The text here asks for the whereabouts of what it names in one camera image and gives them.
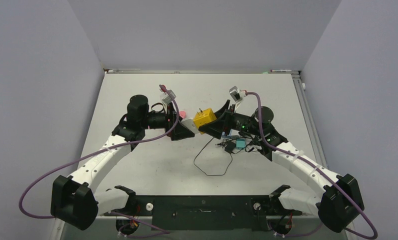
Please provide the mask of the white charger block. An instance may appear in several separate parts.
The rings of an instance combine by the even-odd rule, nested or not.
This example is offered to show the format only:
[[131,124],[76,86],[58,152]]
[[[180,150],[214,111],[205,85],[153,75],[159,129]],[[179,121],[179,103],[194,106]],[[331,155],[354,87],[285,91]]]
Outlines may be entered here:
[[194,123],[192,118],[185,118],[181,121],[181,124],[187,128],[188,130],[190,130],[192,133],[199,134],[200,131],[198,130],[196,124]]

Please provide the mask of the yellow block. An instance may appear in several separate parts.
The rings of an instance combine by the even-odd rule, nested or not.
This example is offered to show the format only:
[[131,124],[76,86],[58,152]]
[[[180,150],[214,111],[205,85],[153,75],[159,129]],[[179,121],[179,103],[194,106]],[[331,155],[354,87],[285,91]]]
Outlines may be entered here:
[[207,108],[205,110],[199,110],[199,112],[196,113],[195,117],[193,118],[193,123],[196,126],[197,129],[199,127],[211,123],[217,119],[214,111],[212,108]]

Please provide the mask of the pink triangular power strip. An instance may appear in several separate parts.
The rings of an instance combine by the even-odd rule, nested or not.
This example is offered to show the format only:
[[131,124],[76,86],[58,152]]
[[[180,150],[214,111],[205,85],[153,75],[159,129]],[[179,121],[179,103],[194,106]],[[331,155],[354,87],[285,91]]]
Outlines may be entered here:
[[186,112],[185,111],[179,111],[179,120],[182,121],[186,118]]

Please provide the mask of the black TP-Link adapter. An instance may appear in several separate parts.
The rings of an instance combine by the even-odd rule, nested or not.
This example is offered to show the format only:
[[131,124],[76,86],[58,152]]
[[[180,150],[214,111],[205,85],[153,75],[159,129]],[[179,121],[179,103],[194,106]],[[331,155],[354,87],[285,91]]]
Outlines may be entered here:
[[232,141],[226,142],[223,149],[225,152],[232,154],[233,151],[236,149],[236,143]]

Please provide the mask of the teal block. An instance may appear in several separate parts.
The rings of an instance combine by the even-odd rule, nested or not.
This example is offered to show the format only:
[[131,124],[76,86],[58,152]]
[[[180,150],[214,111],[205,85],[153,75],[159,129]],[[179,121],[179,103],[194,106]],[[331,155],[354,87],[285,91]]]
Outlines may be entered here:
[[235,148],[236,148],[237,150],[242,150],[242,149],[244,149],[244,148],[246,147],[246,145],[247,145],[247,141],[246,141],[245,138],[238,138],[238,139],[236,139],[236,141],[235,141]]

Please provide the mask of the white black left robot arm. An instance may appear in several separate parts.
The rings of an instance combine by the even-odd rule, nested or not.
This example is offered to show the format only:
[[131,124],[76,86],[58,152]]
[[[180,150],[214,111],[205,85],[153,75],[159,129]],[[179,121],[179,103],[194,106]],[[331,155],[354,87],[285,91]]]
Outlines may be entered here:
[[143,141],[145,131],[164,129],[172,141],[193,138],[198,129],[190,119],[183,119],[172,102],[166,110],[149,110],[148,98],[134,95],[127,105],[127,113],[99,150],[69,176],[58,176],[52,185],[50,213],[80,230],[86,230],[97,216],[120,211],[130,215],[136,208],[136,193],[116,185],[97,191],[107,174]]

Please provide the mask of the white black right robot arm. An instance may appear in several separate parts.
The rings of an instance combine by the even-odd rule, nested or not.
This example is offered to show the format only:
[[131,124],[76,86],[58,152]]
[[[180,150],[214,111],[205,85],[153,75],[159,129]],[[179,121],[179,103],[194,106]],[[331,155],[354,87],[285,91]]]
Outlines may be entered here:
[[203,121],[198,130],[217,139],[231,130],[253,137],[253,144],[259,147],[261,155],[291,172],[313,191],[280,188],[269,201],[274,213],[297,210],[318,216],[333,232],[347,230],[365,209],[358,181],[350,174],[340,175],[323,167],[278,133],[272,124],[274,113],[270,108],[260,105],[251,116],[237,113],[235,109],[235,105],[227,101],[221,109],[212,112],[211,119]]

